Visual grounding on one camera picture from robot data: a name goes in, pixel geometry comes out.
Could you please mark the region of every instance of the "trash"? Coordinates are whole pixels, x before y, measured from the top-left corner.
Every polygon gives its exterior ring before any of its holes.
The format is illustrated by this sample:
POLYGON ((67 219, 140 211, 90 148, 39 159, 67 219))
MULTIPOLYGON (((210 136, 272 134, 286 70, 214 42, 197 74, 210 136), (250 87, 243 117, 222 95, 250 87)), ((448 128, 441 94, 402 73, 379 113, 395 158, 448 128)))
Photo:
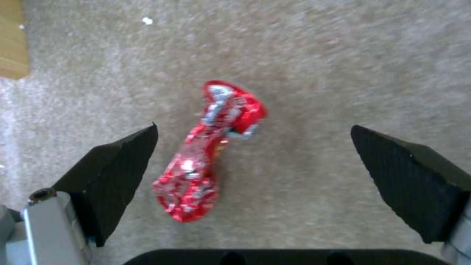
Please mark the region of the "trash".
POLYGON ((149 18, 149 17, 145 17, 142 19, 142 23, 146 24, 146 25, 151 25, 154 21, 149 18))

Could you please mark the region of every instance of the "foil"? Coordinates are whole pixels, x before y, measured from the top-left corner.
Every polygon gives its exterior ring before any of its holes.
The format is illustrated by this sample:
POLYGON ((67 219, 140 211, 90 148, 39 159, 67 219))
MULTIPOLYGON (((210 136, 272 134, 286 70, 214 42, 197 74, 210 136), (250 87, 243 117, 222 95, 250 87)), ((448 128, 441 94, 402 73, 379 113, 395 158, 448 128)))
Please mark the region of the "foil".
POLYGON ((157 201, 175 220, 205 216, 219 196, 212 164, 230 138, 250 138, 267 116, 262 103, 241 87, 222 80, 203 86, 203 116, 163 174, 152 183, 157 201))

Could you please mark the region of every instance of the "black foam pad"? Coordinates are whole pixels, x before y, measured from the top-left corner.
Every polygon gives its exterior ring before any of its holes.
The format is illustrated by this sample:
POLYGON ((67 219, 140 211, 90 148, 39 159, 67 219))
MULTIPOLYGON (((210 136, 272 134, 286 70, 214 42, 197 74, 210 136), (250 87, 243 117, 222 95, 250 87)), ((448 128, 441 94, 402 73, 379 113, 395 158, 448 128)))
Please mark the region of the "black foam pad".
POLYGON ((355 125, 351 137, 383 200, 425 243, 445 241, 471 177, 431 148, 355 125))
POLYGON ((114 143, 94 147, 53 188, 68 192, 87 237, 105 244, 134 197, 157 144, 152 125, 114 143))

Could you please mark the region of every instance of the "wooden floor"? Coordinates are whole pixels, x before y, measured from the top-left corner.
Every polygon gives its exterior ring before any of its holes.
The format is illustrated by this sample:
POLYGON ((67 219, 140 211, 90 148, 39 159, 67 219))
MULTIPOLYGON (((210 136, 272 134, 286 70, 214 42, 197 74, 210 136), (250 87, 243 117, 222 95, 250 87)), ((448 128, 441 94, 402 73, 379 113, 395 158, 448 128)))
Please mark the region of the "wooden floor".
POLYGON ((0 76, 20 79, 28 75, 28 49, 21 0, 0 1, 0 76))

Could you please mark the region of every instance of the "red candy wrapper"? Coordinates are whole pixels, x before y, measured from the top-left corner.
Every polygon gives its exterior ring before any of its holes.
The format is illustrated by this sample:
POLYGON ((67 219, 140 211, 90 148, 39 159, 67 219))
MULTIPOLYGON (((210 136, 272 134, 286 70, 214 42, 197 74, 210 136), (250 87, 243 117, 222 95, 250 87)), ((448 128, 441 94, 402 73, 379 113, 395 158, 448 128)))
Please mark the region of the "red candy wrapper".
POLYGON ((211 80, 203 93, 207 101, 203 117, 152 183, 157 201, 183 223, 200 219, 216 203, 219 187, 212 163, 228 139, 250 138, 267 116, 262 103, 237 85, 211 80))

